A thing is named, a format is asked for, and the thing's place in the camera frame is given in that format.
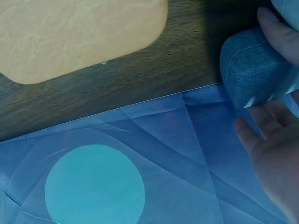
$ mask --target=light blue circle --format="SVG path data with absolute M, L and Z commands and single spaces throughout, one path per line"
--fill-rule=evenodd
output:
M 55 164 L 45 201 L 52 220 L 60 224 L 136 224 L 145 203 L 144 183 L 124 154 L 87 145 Z

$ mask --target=wooden table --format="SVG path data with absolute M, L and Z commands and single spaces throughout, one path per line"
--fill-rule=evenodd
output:
M 161 37 L 140 52 L 35 85 L 0 76 L 0 141 L 148 99 L 221 82 L 229 36 L 257 25 L 270 0 L 170 0 Z

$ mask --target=orange mat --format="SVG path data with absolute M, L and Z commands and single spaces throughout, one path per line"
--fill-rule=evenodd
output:
M 167 0 L 2 0 L 0 72 L 34 84 L 155 41 Z

